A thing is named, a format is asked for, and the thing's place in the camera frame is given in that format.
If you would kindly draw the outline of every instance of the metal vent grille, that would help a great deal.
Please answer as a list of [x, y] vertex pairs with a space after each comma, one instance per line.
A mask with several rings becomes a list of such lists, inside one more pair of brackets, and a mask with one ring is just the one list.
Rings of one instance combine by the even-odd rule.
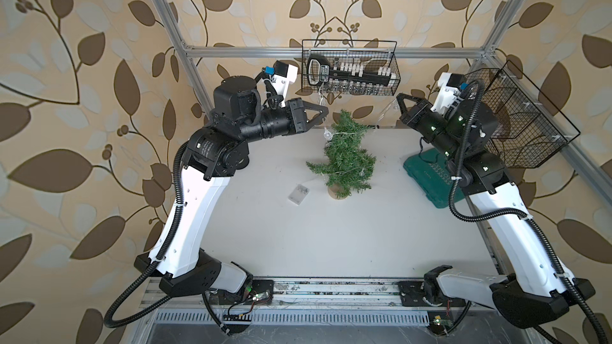
[[[214, 324], [201, 309], [164, 309], [157, 311], [158, 324]], [[232, 324], [254, 325], [335, 325], [335, 326], [427, 326], [427, 311], [319, 311], [259, 309]]]

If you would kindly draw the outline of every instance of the small artificial christmas tree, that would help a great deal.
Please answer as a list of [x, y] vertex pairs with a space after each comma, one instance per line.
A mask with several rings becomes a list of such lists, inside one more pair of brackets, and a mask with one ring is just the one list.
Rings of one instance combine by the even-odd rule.
[[368, 180], [372, 177], [376, 157], [360, 148], [361, 139], [370, 127], [356, 123], [350, 112], [342, 110], [340, 121], [332, 128], [332, 139], [323, 149], [329, 163], [306, 162], [306, 165], [313, 173], [327, 175], [327, 187], [340, 188], [336, 192], [338, 198], [348, 197], [352, 190], [371, 189]]

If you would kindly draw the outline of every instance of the cable tie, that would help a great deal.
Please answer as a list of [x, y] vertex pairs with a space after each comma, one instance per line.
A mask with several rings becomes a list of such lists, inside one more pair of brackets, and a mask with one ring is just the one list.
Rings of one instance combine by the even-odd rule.
[[566, 279], [570, 279], [570, 274], [568, 274], [567, 272], [564, 272], [562, 274], [558, 274], [557, 272], [555, 272], [555, 278], [559, 279], [559, 278], [566, 278]]

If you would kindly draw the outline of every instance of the wire basket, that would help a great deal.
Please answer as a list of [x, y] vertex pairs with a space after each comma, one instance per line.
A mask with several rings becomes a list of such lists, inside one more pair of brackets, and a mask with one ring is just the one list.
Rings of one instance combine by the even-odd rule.
[[[466, 74], [467, 82], [476, 79], [486, 83], [482, 102], [499, 121], [486, 148], [501, 157], [507, 167], [539, 167], [580, 135], [561, 109], [510, 60], [501, 69], [482, 68]], [[518, 79], [531, 84], [537, 100], [522, 90]]]
[[400, 85], [395, 41], [302, 40], [302, 89], [393, 96]]

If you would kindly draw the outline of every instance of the leaf-patterned wallpaper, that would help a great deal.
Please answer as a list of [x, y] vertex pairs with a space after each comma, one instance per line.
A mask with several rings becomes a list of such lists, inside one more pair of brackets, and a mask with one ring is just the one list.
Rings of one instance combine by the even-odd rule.
[[288, 46], [290, 39], [379, 39], [479, 47], [504, 0], [168, 0], [197, 46]]
[[[498, 55], [540, 86], [548, 98], [534, 95], [557, 120], [561, 109], [576, 124], [577, 144], [612, 177], [612, 0], [527, 0]], [[557, 254], [595, 286], [589, 305], [612, 340], [612, 213], [560, 155], [515, 176]], [[597, 343], [584, 320], [572, 308], [545, 327], [563, 343]]]
[[124, 336], [102, 314], [161, 233], [168, 161], [206, 119], [157, 19], [150, 0], [2, 0], [1, 342]]

